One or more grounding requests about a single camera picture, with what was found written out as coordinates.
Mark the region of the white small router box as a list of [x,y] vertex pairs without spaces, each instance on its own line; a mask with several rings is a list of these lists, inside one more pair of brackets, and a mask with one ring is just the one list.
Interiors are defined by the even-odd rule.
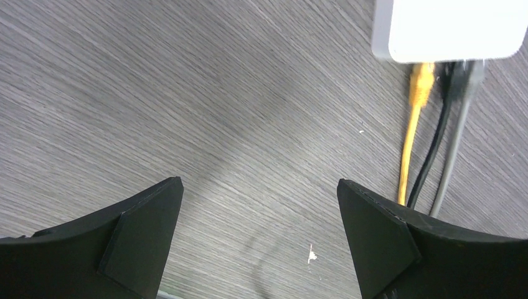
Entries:
[[370,45],[400,64],[504,59],[526,31],[527,1],[376,1]]

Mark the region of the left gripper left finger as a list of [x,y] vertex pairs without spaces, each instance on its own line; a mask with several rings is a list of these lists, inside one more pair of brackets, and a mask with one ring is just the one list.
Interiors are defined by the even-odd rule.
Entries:
[[26,237],[1,239],[2,298],[155,298],[184,187],[136,195]]

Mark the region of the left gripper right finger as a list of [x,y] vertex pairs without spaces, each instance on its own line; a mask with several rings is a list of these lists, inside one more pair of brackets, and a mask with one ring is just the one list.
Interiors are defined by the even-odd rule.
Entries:
[[337,199],[362,298],[526,298],[527,241],[469,230],[347,179]]

